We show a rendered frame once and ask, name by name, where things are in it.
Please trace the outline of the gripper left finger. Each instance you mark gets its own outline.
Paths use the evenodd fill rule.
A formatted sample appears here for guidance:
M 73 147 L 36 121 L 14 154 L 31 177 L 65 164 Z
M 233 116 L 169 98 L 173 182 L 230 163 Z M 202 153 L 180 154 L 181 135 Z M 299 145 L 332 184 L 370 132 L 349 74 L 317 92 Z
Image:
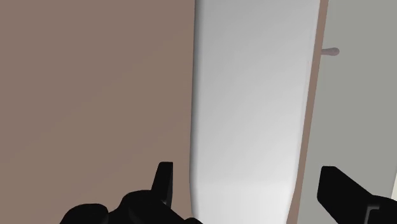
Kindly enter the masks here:
M 113 211 L 102 204 L 80 204 L 68 210 L 59 224 L 203 224 L 171 209 L 172 190 L 173 163 L 160 162 L 151 189 L 126 194 Z

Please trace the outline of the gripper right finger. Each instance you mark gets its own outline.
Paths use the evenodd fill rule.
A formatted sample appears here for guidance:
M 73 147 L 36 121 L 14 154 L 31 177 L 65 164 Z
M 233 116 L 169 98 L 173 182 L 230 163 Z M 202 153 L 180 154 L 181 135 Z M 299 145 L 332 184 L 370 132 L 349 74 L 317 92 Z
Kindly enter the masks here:
M 397 224 L 397 201 L 373 195 L 335 166 L 323 166 L 317 200 L 338 224 Z

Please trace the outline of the white toilet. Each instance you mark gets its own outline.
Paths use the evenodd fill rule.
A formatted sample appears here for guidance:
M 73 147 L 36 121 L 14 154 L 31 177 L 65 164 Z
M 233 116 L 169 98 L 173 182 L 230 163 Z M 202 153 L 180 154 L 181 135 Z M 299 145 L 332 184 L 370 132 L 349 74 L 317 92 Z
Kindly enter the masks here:
M 190 190 L 203 224 L 286 224 L 321 0 L 196 0 Z

